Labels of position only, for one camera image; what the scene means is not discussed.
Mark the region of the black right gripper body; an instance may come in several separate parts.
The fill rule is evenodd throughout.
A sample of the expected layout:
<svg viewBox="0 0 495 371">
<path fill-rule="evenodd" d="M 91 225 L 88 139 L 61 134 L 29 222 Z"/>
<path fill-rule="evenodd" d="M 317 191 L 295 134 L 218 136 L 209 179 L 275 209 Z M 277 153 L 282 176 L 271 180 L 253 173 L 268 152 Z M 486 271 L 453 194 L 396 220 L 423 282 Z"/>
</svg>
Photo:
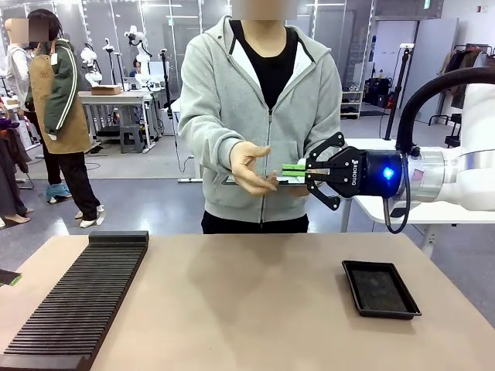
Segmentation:
<svg viewBox="0 0 495 371">
<path fill-rule="evenodd" d="M 331 169 L 308 172 L 326 174 L 323 182 L 346 199 L 354 196 L 390 199 L 405 187 L 407 159 L 399 151 L 346 146 L 330 157 L 321 154 L 319 160 L 330 160 Z"/>
</svg>

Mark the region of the person's right hand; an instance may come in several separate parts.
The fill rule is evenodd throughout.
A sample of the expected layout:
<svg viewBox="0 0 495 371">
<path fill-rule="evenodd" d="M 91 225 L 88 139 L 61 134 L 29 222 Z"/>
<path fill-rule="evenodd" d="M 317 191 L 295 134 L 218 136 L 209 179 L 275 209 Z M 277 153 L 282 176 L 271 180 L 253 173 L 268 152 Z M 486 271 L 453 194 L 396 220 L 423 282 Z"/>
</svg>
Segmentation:
<svg viewBox="0 0 495 371">
<path fill-rule="evenodd" d="M 234 181 L 252 196 L 265 196 L 277 190 L 276 174 L 264 178 L 256 172 L 256 160 L 271 153 L 271 147 L 257 146 L 249 141 L 238 142 L 230 151 L 230 166 Z"/>
</svg>

